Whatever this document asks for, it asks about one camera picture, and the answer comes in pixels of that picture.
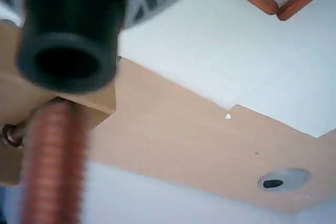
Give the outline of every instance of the ceiling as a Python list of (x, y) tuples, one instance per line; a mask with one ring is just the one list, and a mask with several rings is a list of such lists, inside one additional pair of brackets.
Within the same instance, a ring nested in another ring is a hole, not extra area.
[(125, 31), (120, 54), (226, 109), (320, 137), (336, 128), (333, 3), (315, 0), (281, 22), (246, 0), (181, 0)]

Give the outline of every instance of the wooden panel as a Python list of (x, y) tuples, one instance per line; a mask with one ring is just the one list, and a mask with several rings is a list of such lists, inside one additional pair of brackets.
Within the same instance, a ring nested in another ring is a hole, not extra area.
[[(242, 106), (226, 111), (126, 59), (115, 88), (118, 109), (94, 131), (95, 161), (289, 214), (335, 196), (336, 141)], [(262, 175), (287, 167), (310, 171), (310, 183), (258, 189)]]

